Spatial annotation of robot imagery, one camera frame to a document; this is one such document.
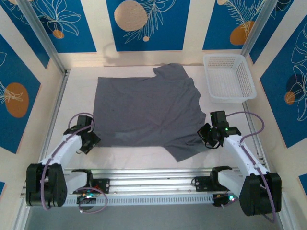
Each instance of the white table surface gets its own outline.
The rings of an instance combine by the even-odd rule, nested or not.
[[[203,66],[185,66],[184,69],[193,78],[195,87],[201,93],[200,107],[207,114],[206,122],[211,123],[210,112],[213,111],[225,110],[226,114],[243,111],[242,104],[210,102]],[[93,112],[98,77],[154,77],[154,72],[153,67],[86,67],[71,69],[48,153],[59,144],[62,133],[67,129],[68,121],[72,116],[80,112]],[[228,117],[227,120],[230,126],[236,126],[242,135],[250,133],[244,114]],[[256,149],[253,140],[249,138],[245,143],[255,154]],[[176,162],[163,147],[95,147],[87,155],[83,153],[75,154],[66,168],[192,169],[222,165],[236,167],[231,155],[222,147],[199,153],[181,162]]]

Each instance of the laundry basket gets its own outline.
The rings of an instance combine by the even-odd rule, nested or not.
[[[203,63],[211,102],[242,103],[257,96],[244,56],[206,54]]]

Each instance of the cream wall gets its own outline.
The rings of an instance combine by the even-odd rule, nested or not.
[[[26,169],[29,164],[38,161],[45,141],[62,75],[52,61],[47,70],[43,67],[2,7],[0,22],[0,34],[41,83],[18,152],[13,154],[0,147],[0,181],[6,185],[0,201],[0,229],[8,230],[20,205]]]
[[[288,149],[285,147],[273,112],[261,86],[260,77],[306,14],[306,0],[295,0],[255,65],[252,65],[249,60],[258,93],[257,98],[250,100],[249,104],[251,110],[260,115],[265,121],[265,129],[260,134],[264,151],[268,160],[272,163],[272,170],[277,171],[282,178],[283,189],[288,193],[302,229],[306,229],[307,226],[307,197],[301,187],[298,176],[307,173],[307,139]]]
[[[81,0],[97,53],[59,54],[65,67],[152,66],[161,63],[202,64],[205,41],[216,0],[190,0],[182,51],[117,52],[106,1]],[[227,50],[239,53],[240,50]]]

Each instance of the purple cable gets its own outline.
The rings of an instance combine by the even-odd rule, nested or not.
[[[93,115],[90,114],[90,113],[79,113],[79,114],[76,114],[75,116],[73,116],[73,117],[70,119],[70,121],[69,121],[69,126],[70,126],[70,124],[71,124],[71,121],[72,121],[76,116],[82,115],[82,114],[84,114],[84,115],[90,115],[90,116],[93,117]],[[55,157],[55,155],[58,153],[58,151],[63,147],[63,145],[64,145],[69,139],[71,139],[71,138],[72,138],[73,136],[75,136],[77,133],[79,133],[79,132],[81,132],[81,131],[83,131],[83,130],[86,130],[86,129],[88,129],[88,128],[91,128],[91,127],[93,127],[93,126],[94,126],[94,119],[93,119],[93,122],[92,122],[90,125],[88,125],[88,126],[86,126],[86,127],[83,127],[83,128],[81,128],[81,129],[77,130],[76,132],[74,132],[73,134],[71,134],[68,138],[66,138],[65,141],[63,141],[62,143],[60,143],[59,146],[56,148],[56,150],[55,150],[55,151],[53,152],[53,154],[51,155],[51,158],[49,158],[48,161],[46,162],[46,165],[44,166],[44,169],[43,169],[42,178],[41,178],[41,181],[40,181],[40,196],[41,196],[42,206],[43,206],[43,208],[44,208],[45,211],[48,211],[48,210],[50,209],[50,207],[47,207],[46,204],[45,204],[46,201],[45,201],[45,192],[44,192],[45,190],[44,190],[44,185],[45,185],[45,177],[46,177],[47,168],[48,168],[48,166],[49,166],[51,160]]]
[[[262,119],[260,116],[258,116],[257,114],[251,113],[251,112],[245,112],[245,111],[243,111],[243,112],[235,112],[235,113],[232,113],[232,114],[228,114],[227,116],[232,116],[232,115],[235,115],[235,114],[250,114],[250,115],[254,115],[254,116],[256,116],[256,117],[261,121],[261,123],[262,123],[262,127],[261,127],[261,129],[260,129],[259,131],[255,132],[255,133],[248,134],[248,135],[242,137],[242,139],[240,140],[240,146],[241,146],[241,148],[243,149],[243,151],[245,152],[245,154],[247,155],[247,157],[250,159],[250,161],[254,164],[255,168],[256,168],[257,171],[259,172],[259,174],[260,174],[260,176],[261,176],[261,178],[262,178],[262,180],[263,180],[263,182],[264,182],[265,189],[267,190],[268,197],[269,197],[269,201],[270,201],[271,208],[272,208],[273,219],[270,219],[270,218],[269,218],[268,216],[266,216],[266,215],[263,215],[263,216],[264,216],[269,222],[274,223],[275,220],[277,219],[277,216],[276,216],[276,210],[275,210],[275,205],[274,205],[274,202],[273,202],[272,194],[271,194],[271,191],[270,191],[270,189],[269,189],[269,185],[268,185],[266,179],[264,178],[264,175],[263,175],[263,173],[261,172],[259,166],[256,164],[256,162],[255,162],[254,159],[252,158],[252,156],[248,153],[248,151],[245,149],[245,147],[244,147],[243,145],[241,145],[242,142],[244,141],[244,139],[246,139],[246,138],[248,138],[248,137],[251,137],[251,136],[253,136],[253,135],[257,135],[257,134],[261,133],[261,132],[264,130],[264,127],[265,127],[264,121],[263,121],[263,119]]]
[[[104,209],[106,208],[107,203],[108,203],[108,199],[107,199],[106,194],[105,194],[102,190],[100,190],[100,189],[98,189],[98,188],[92,188],[92,187],[81,187],[81,188],[76,189],[76,191],[79,191],[79,190],[88,190],[88,189],[89,189],[89,190],[97,191],[97,192],[101,193],[102,195],[104,195],[105,198],[106,198],[106,203],[105,203],[105,205],[104,205],[101,209],[99,209],[99,210],[97,210],[97,211],[88,212],[88,211],[85,211],[85,210],[83,210],[83,209],[81,208],[81,202],[79,202],[78,208],[79,208],[80,212],[86,213],[86,214],[94,214],[94,213],[101,212],[102,210],[104,210]]]

